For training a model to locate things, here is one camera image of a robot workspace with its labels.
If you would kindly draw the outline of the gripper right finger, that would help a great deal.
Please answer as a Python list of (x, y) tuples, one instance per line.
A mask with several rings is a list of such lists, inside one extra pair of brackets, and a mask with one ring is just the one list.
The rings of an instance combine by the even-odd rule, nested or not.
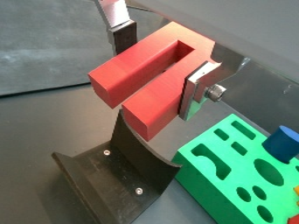
[(193, 117), (206, 99), (220, 101), (226, 91), (220, 82), (248, 62), (248, 58), (220, 44), (213, 45), (209, 58), (212, 62), (204, 61), (184, 79), (178, 107), (178, 117), (184, 121)]

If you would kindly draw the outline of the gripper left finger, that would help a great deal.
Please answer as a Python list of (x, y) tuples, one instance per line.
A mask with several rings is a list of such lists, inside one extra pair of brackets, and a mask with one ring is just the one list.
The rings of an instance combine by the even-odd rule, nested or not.
[(94, 0), (106, 26), (108, 43), (113, 54), (120, 54), (136, 44), (136, 22), (130, 19), (125, 0)]

